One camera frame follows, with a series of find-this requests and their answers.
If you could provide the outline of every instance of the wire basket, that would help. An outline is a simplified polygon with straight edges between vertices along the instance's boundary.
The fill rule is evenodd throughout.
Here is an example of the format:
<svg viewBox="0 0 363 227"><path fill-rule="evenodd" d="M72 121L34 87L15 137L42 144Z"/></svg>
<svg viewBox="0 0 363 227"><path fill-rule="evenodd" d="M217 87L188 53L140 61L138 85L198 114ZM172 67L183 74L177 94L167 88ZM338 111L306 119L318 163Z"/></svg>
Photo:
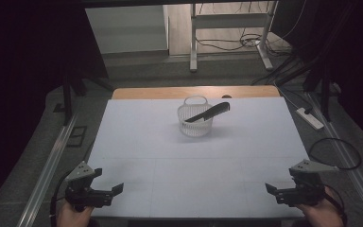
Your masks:
<svg viewBox="0 0 363 227"><path fill-rule="evenodd" d="M202 104L187 104L187 100L190 98L201 97L205 100ZM187 136L200 137L207 134L212 128L212 120L197 122L185 122L186 119L193 117L197 114L201 114L210 109L212 105L208 104L208 100L204 96L189 96L184 100L184 104L178 109L179 128L181 132Z"/></svg>

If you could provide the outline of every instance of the dark background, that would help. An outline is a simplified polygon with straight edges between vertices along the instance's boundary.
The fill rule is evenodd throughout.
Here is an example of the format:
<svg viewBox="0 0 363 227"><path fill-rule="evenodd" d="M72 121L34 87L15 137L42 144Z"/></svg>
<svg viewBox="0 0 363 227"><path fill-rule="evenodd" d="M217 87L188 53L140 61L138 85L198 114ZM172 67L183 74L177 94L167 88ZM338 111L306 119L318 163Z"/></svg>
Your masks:
<svg viewBox="0 0 363 227"><path fill-rule="evenodd" d="M302 58L310 60L320 49L342 3L320 1L307 34L317 41L301 50ZM342 89L340 103L363 129L363 1L329 61ZM107 77L84 9L0 1L0 186L38 125L46 94L61 86L63 72Z"/></svg>

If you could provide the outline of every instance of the white table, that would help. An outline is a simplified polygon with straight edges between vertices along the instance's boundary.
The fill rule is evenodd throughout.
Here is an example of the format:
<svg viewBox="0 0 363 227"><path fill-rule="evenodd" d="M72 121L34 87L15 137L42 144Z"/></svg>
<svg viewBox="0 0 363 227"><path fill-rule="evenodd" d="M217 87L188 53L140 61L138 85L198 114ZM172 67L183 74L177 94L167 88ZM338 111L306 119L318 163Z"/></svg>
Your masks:
<svg viewBox="0 0 363 227"><path fill-rule="evenodd" d="M231 110L202 138L178 128L183 99L110 100L88 161L103 168L92 188L125 183L94 216L295 218L265 183L293 187L288 169L308 158L282 97L227 99ZM209 99L217 104L225 99Z"/></svg>

